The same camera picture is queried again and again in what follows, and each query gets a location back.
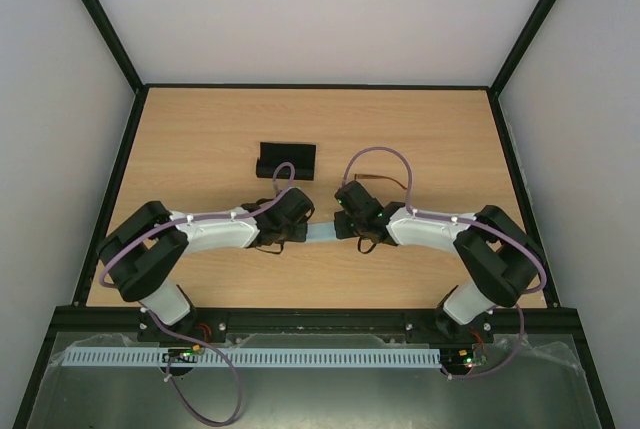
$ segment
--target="wooden surface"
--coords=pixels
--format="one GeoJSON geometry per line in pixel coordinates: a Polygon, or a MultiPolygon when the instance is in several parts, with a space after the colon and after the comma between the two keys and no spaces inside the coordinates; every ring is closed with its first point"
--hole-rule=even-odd
{"type": "MultiPolygon", "coordinates": [[[[487,96],[482,91],[151,89],[111,228],[149,200],[169,210],[211,212],[271,197],[255,177],[259,142],[317,144],[313,182],[297,182],[314,202],[311,222],[333,220],[335,193],[358,150],[386,145],[414,171],[415,207],[477,212],[501,206],[520,222],[487,96]]],[[[362,156],[356,172],[406,181],[386,153],[362,156]]],[[[390,181],[363,181],[384,205],[404,200],[390,181]]],[[[456,256],[423,247],[356,241],[287,243],[280,256],[222,249],[185,256],[171,278],[196,306],[271,308],[427,308],[468,280],[456,256]]],[[[543,307],[541,294],[525,307],[543,307]]],[[[91,306],[126,305],[94,281],[91,306]]]]}

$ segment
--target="purple cable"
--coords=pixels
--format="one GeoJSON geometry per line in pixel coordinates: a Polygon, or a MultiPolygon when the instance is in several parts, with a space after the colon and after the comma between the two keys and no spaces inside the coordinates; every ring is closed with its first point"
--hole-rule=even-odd
{"type": "MultiPolygon", "coordinates": [[[[276,197],[273,200],[262,205],[260,209],[256,209],[255,211],[249,212],[247,214],[238,214],[235,216],[235,218],[249,219],[251,217],[257,216],[258,214],[262,214],[263,212],[272,208],[274,205],[276,205],[280,201],[280,199],[284,197],[285,193],[293,187],[293,178],[295,176],[295,173],[296,173],[296,168],[293,167],[293,164],[291,164],[290,162],[283,162],[282,164],[280,164],[278,167],[276,167],[276,170],[273,173],[273,187],[274,189],[276,189],[276,197]],[[276,177],[278,176],[278,173],[285,167],[288,167],[291,169],[291,174],[289,175],[287,187],[285,187],[282,191],[278,192],[278,183],[276,182],[276,177]]],[[[194,216],[192,221],[200,222],[200,221],[208,221],[213,219],[231,219],[231,216],[226,213],[220,214],[220,213],[210,212],[210,213],[198,214],[197,216],[194,216]]],[[[129,254],[134,248],[138,247],[144,241],[155,236],[156,234],[166,229],[169,229],[171,227],[177,226],[179,224],[185,224],[187,222],[189,221],[187,220],[186,217],[182,217],[180,219],[174,219],[172,221],[165,222],[164,224],[160,224],[159,226],[156,226],[153,229],[150,229],[149,231],[145,232],[140,237],[134,239],[130,244],[125,246],[118,254],[113,256],[113,258],[104,266],[104,269],[102,269],[102,272],[100,273],[100,280],[99,280],[100,285],[102,287],[115,288],[116,285],[113,283],[107,282],[105,278],[107,277],[107,274],[109,274],[109,271],[111,271],[111,269],[113,269],[113,267],[118,262],[120,262],[120,260],[124,256],[129,254]]]]}
{"type": "MultiPolygon", "coordinates": [[[[416,209],[413,208],[413,206],[411,205],[411,189],[413,186],[413,172],[411,171],[411,166],[409,165],[409,161],[407,161],[407,159],[402,154],[400,154],[395,149],[391,149],[390,147],[373,146],[373,147],[368,147],[366,149],[363,149],[360,152],[356,153],[356,155],[351,158],[351,161],[349,161],[349,164],[347,165],[347,168],[344,171],[344,176],[342,176],[343,186],[347,183],[347,180],[349,178],[349,172],[351,171],[351,167],[353,166],[353,164],[356,162],[356,159],[358,159],[362,154],[365,154],[367,152],[372,152],[372,151],[384,151],[384,152],[390,152],[391,154],[394,154],[402,161],[402,163],[404,164],[404,167],[407,169],[407,192],[405,196],[405,206],[408,212],[411,212],[416,217],[420,217],[422,219],[428,219],[428,220],[439,221],[439,222],[452,222],[451,216],[445,216],[441,214],[429,214],[426,212],[418,212],[416,209]]],[[[493,234],[494,236],[498,237],[501,241],[506,242],[507,244],[515,247],[525,257],[527,257],[527,259],[531,261],[531,263],[538,270],[538,275],[540,276],[540,284],[538,284],[535,287],[532,287],[531,289],[527,289],[526,291],[524,291],[524,294],[531,294],[534,292],[541,291],[547,285],[547,273],[545,272],[544,267],[542,266],[542,263],[531,251],[529,251],[526,247],[524,247],[518,241],[507,236],[503,232],[498,231],[497,229],[494,229],[491,226],[488,226],[487,224],[483,224],[482,222],[478,222],[473,219],[458,217],[457,221],[462,224],[469,224],[470,226],[477,227],[478,229],[482,229],[483,231],[493,234]]]]}
{"type": "Polygon", "coordinates": [[[240,413],[240,407],[242,406],[242,382],[240,381],[240,374],[238,373],[238,369],[236,368],[236,366],[233,365],[233,363],[231,362],[231,360],[217,347],[213,347],[211,344],[207,344],[206,342],[200,341],[198,339],[195,339],[193,337],[189,337],[189,336],[184,336],[182,334],[178,334],[177,332],[173,332],[172,330],[168,329],[158,318],[158,316],[156,316],[153,312],[147,310],[147,313],[151,316],[151,319],[153,319],[153,322],[155,323],[156,326],[158,326],[158,329],[160,329],[162,332],[164,332],[165,334],[171,336],[171,337],[175,337],[176,339],[182,339],[183,341],[187,341],[187,342],[192,342],[193,344],[198,344],[200,346],[206,347],[207,349],[215,352],[218,356],[220,356],[222,358],[222,360],[224,362],[227,363],[227,365],[229,366],[229,369],[231,369],[231,373],[233,374],[233,377],[236,381],[236,387],[238,388],[238,399],[236,402],[236,408],[233,410],[233,414],[231,414],[231,417],[229,417],[229,419],[227,419],[226,421],[222,421],[222,422],[218,422],[218,421],[213,421],[211,419],[207,419],[206,417],[204,417],[202,414],[200,414],[198,411],[196,411],[191,404],[189,404],[189,402],[187,401],[187,399],[184,397],[184,394],[182,394],[182,391],[180,391],[180,388],[178,387],[178,384],[176,383],[176,381],[173,379],[173,377],[171,376],[171,364],[173,363],[173,358],[169,360],[169,362],[167,363],[167,367],[165,368],[165,374],[167,375],[167,380],[171,383],[171,385],[173,386],[173,388],[175,389],[176,393],[178,394],[178,397],[180,398],[180,402],[182,403],[182,405],[184,406],[184,408],[187,410],[187,412],[189,414],[191,414],[193,416],[194,419],[196,419],[198,422],[201,422],[202,424],[209,426],[209,427],[224,427],[224,426],[229,426],[231,424],[233,424],[234,422],[236,422],[236,420],[238,419],[238,414],[240,413]]]}
{"type": "Polygon", "coordinates": [[[524,334],[525,334],[525,332],[524,332],[524,313],[522,312],[522,308],[518,304],[515,305],[515,308],[517,309],[518,315],[520,316],[520,332],[518,333],[518,340],[516,341],[516,345],[513,348],[513,351],[511,351],[511,353],[507,356],[507,358],[504,361],[502,361],[496,367],[492,367],[488,371],[480,372],[478,374],[453,375],[453,374],[450,374],[449,371],[447,371],[444,368],[444,366],[442,367],[442,372],[444,372],[444,374],[448,378],[451,378],[451,379],[457,379],[457,380],[477,379],[479,377],[485,377],[485,376],[489,376],[491,374],[495,374],[500,369],[502,369],[504,366],[509,364],[513,360],[513,358],[516,357],[516,354],[520,350],[520,347],[522,346],[522,341],[524,340],[524,334]]]}

